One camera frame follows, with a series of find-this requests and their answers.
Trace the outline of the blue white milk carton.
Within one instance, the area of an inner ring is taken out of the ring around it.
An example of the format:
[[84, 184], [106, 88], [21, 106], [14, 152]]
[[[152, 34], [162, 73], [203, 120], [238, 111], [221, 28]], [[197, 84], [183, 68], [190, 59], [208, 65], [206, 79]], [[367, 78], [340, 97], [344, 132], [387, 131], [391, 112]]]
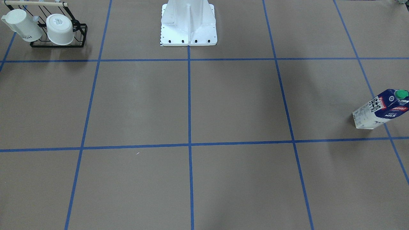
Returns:
[[374, 129], [408, 111], [407, 90], [387, 89], [352, 113], [355, 128]]

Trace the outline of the white mug in rack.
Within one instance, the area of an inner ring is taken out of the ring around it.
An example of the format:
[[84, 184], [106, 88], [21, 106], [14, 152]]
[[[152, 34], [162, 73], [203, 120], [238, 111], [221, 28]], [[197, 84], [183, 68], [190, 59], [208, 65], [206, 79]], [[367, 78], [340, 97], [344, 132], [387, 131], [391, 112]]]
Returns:
[[47, 37], [57, 45], [69, 45], [73, 42], [73, 23], [63, 14], [52, 14], [46, 19]]
[[1, 21], [26, 42], [34, 42], [42, 37], [42, 29], [25, 10], [11, 10], [1, 17]]

